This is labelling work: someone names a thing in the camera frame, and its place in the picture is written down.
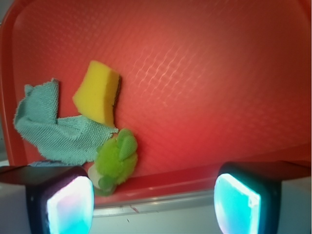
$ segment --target textured red surface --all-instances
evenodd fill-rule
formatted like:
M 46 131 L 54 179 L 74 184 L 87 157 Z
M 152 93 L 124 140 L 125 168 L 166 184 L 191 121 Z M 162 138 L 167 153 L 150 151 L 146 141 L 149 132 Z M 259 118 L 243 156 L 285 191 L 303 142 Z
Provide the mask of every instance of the textured red surface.
M 59 116 L 75 116 L 92 59 L 122 76 L 115 119 L 138 138 L 134 176 L 310 142 L 311 10 L 300 2 L 17 1 L 1 42 L 10 162 L 40 159 L 12 127 L 24 85 L 59 79 Z

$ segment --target green microfiber cloth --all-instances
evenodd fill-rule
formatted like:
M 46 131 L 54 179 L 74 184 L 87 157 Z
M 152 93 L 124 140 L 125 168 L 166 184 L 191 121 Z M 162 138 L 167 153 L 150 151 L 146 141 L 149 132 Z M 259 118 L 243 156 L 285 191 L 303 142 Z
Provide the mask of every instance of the green microfiber cloth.
M 72 165 L 94 161 L 97 148 L 118 132 L 84 116 L 57 118 L 56 79 L 35 87 L 25 85 L 25 95 L 14 118 L 15 129 L 49 160 Z

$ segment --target yellow sponge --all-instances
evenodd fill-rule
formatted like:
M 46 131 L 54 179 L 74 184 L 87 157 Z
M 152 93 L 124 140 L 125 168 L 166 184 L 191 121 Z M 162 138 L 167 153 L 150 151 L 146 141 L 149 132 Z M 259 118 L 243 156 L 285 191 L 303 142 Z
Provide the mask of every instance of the yellow sponge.
M 114 127 L 113 107 L 119 85 L 119 73 L 92 60 L 73 101 L 79 113 L 87 118 Z

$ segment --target metal edge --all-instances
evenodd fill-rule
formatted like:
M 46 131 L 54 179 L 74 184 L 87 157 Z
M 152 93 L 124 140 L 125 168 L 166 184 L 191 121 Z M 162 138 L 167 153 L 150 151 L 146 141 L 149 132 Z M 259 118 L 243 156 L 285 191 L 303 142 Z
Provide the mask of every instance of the metal edge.
M 115 203 L 94 209 L 93 217 L 158 213 L 160 211 L 208 206 L 214 202 L 214 191 L 206 190 L 187 194 L 153 197 L 128 203 Z

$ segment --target cyan light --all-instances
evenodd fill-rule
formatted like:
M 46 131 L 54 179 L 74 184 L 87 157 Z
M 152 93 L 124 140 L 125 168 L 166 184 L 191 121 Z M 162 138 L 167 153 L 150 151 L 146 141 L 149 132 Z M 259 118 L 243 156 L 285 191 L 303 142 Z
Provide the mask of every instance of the cyan light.
M 230 174 L 221 174 L 214 187 L 214 209 L 225 234 L 256 234 L 261 197 Z
M 78 176 L 47 201 L 51 234 L 87 234 L 94 210 L 94 191 L 88 177 Z

